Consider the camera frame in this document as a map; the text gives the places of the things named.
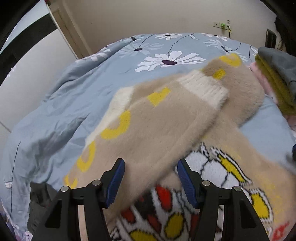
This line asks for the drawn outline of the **folded pink garment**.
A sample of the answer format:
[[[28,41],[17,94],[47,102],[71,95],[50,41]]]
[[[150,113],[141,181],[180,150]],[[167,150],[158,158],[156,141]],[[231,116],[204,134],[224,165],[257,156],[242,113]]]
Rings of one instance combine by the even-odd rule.
[[[260,85],[263,87],[264,93],[267,94],[278,107],[280,107],[275,92],[271,88],[271,85],[269,84],[266,76],[259,69],[257,63],[255,63],[255,62],[251,63],[249,68],[252,71],[252,73],[256,76],[256,78],[258,79]],[[295,131],[295,115],[283,114],[283,116],[287,120],[290,128],[293,131]]]

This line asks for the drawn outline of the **wooden door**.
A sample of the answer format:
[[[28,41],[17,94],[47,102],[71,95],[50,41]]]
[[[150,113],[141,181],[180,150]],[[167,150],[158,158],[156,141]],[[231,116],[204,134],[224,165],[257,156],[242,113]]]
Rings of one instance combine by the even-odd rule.
[[[90,55],[92,51],[75,22],[67,1],[48,1],[47,5],[58,28],[63,33],[77,58],[81,59]]]

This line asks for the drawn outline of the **beige fuzzy cartoon sweater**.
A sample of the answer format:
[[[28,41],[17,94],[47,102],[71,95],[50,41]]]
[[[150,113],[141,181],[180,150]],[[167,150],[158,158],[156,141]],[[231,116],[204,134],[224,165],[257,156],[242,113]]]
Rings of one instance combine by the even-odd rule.
[[[263,98],[237,54],[202,71],[122,88],[64,183],[86,186],[122,158],[123,180],[104,211],[112,239],[190,240],[199,213],[177,176],[185,159],[217,187],[239,186],[269,239],[284,240],[295,225],[295,175],[266,160],[239,130]]]

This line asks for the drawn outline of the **folded grey garment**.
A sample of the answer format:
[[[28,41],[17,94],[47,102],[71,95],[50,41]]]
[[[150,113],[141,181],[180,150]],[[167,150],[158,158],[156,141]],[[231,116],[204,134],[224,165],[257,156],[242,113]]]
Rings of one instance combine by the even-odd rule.
[[[259,57],[275,70],[285,81],[291,94],[295,96],[295,56],[273,48],[259,47]]]

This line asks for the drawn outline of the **blue floral duvet cover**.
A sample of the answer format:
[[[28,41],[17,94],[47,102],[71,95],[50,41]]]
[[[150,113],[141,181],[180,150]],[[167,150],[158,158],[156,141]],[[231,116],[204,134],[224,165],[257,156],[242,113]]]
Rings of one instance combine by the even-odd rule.
[[[15,125],[4,149],[1,206],[13,236],[17,240],[33,238],[27,228],[30,183],[46,182],[56,190],[66,185],[64,177],[118,90],[202,71],[212,60],[229,54],[237,54],[250,70],[256,53],[254,47],[222,36],[150,34],[112,43],[71,64],[42,103]],[[295,175],[295,139],[265,93],[258,111],[239,130],[266,160]]]

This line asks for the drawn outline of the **white wardrobe with black stripe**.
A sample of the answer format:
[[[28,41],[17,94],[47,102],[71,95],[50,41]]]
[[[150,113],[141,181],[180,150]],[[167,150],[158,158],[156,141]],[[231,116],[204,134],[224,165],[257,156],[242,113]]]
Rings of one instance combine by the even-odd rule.
[[[34,110],[77,55],[45,1],[25,1],[1,38],[1,140]]]

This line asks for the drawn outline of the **wall outlet with green plug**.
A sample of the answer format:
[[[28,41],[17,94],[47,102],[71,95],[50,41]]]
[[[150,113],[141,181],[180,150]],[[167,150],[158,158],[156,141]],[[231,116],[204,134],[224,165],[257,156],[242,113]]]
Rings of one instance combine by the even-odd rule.
[[[231,32],[232,27],[231,27],[231,21],[227,20],[225,23],[220,23],[220,22],[214,22],[213,27],[215,28],[220,28],[221,30],[226,30]]]

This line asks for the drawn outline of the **dark grey garment on bed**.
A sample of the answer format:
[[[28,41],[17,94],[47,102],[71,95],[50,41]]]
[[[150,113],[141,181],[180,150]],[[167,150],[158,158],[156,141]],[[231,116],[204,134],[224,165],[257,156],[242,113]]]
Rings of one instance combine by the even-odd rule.
[[[30,183],[28,231],[34,235],[44,214],[51,205],[58,191],[46,182]]]

